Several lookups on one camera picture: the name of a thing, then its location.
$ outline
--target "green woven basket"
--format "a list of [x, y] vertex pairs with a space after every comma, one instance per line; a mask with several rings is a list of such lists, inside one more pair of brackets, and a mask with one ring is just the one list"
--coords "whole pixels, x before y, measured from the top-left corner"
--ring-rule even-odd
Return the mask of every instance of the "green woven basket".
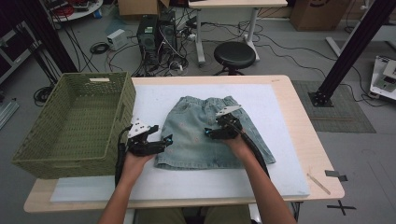
[[127, 72], [62, 75], [12, 163], [44, 179], [114, 175], [135, 97]]

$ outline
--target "computer tower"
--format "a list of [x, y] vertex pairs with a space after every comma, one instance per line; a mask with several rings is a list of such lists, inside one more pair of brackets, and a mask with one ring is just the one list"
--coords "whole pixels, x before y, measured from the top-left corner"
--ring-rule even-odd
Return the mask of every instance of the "computer tower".
[[159, 20], [160, 40], [163, 41], [163, 50], [177, 50], [175, 11], [164, 11]]
[[157, 22], [157, 15], [143, 15], [137, 28], [137, 40], [145, 65], [156, 65], [159, 63]]

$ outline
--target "black pole base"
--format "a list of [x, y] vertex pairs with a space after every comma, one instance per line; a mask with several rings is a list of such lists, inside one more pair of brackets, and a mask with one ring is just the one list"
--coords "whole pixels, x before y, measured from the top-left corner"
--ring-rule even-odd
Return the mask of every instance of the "black pole base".
[[326, 100], [325, 102], [319, 102], [318, 93], [317, 92], [309, 92], [309, 98], [311, 99], [312, 106], [314, 107], [334, 107], [331, 99]]

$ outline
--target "desk top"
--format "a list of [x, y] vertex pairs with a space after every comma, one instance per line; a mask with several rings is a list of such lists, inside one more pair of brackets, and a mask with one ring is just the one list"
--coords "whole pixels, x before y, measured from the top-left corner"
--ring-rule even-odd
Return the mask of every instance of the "desk top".
[[[324, 170], [333, 170], [329, 158], [319, 142], [318, 136], [305, 113], [297, 93], [286, 76], [243, 76], [243, 77], [139, 77], [133, 78], [136, 85], [191, 85], [191, 84], [270, 84], [278, 100], [284, 120], [289, 129], [290, 138], [296, 150], [305, 174], [309, 173], [316, 179], [314, 182], [306, 177], [310, 188], [307, 197], [287, 198], [285, 201], [307, 201], [340, 199], [344, 190], [338, 178], [327, 177]], [[25, 203], [26, 212], [52, 212], [103, 209], [106, 202], [94, 203], [51, 203], [50, 197], [58, 180], [37, 179]], [[152, 202], [133, 202], [129, 207], [164, 207], [164, 206], [195, 206], [219, 205], [236, 203], [254, 203], [247, 200], [166, 200]]]
[[204, 7], [285, 7], [286, 0], [205, 0], [189, 2], [192, 8]]

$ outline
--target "floor mat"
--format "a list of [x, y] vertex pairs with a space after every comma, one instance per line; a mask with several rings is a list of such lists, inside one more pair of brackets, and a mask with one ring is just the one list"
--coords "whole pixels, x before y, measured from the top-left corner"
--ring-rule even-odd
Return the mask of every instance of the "floor mat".
[[308, 96], [322, 84], [319, 81], [292, 81], [306, 114], [317, 132], [375, 133], [375, 129], [346, 86], [339, 86], [333, 96], [334, 107], [314, 107]]

